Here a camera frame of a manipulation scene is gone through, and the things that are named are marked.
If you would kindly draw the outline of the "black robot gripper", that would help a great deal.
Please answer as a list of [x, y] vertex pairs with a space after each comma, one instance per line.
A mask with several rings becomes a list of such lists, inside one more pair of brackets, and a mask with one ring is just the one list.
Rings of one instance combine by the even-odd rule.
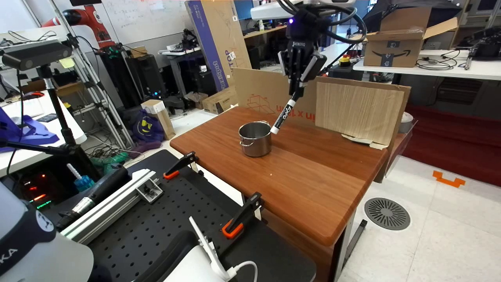
[[326, 63], [326, 57], [318, 52], [315, 44], [291, 43], [282, 52], [285, 74], [290, 77], [290, 99], [304, 98], [309, 81], [313, 81]]

